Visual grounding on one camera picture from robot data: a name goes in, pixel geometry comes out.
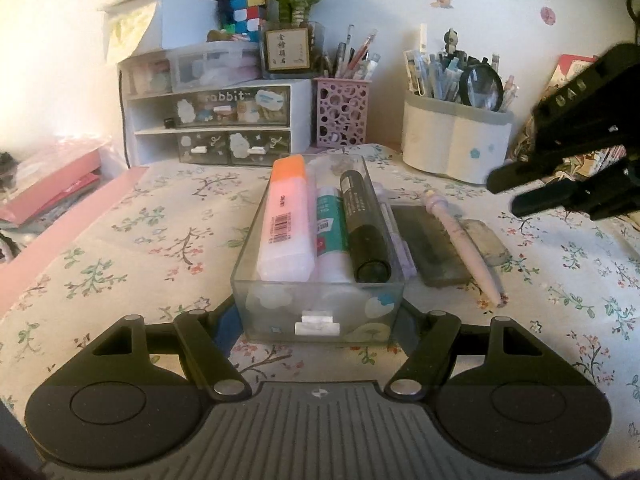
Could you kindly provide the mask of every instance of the green label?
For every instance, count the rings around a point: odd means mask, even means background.
[[[318,213],[318,256],[332,251],[347,250],[347,229],[344,223],[344,207],[338,196],[319,196]]]

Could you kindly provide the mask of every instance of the blue sticker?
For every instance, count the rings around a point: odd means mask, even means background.
[[[394,298],[393,294],[389,294],[388,292],[385,292],[384,294],[380,294],[378,296],[378,301],[382,305],[388,305],[388,304],[395,303],[396,299]]]

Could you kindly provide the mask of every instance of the ribbed gray surface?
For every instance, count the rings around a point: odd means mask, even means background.
[[[183,448],[120,472],[48,464],[55,480],[602,480],[587,466],[503,472],[450,446],[419,406],[371,383],[266,383],[247,402],[215,407]]]

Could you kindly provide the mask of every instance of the white pen holder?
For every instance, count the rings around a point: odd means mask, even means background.
[[[504,163],[512,112],[490,112],[407,92],[402,160],[429,173],[484,184]]]

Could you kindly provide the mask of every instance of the white wall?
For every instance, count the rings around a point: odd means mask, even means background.
[[[120,136],[116,69],[104,63],[112,0],[0,0],[0,150],[52,136]]]
[[[525,119],[537,102],[561,54],[592,56],[619,41],[632,41],[634,27],[625,0],[453,0],[453,9],[430,6],[435,0],[324,0],[311,18],[328,28],[331,49],[344,41],[349,23],[358,41],[372,29],[380,31],[372,51],[382,55],[373,85],[368,139],[399,143],[406,88],[403,50],[417,46],[419,25],[429,26],[429,50],[444,46],[453,27],[459,48],[475,57],[500,53],[501,75],[515,75],[521,87],[513,110]],[[540,9],[551,7],[558,17],[550,27]]]

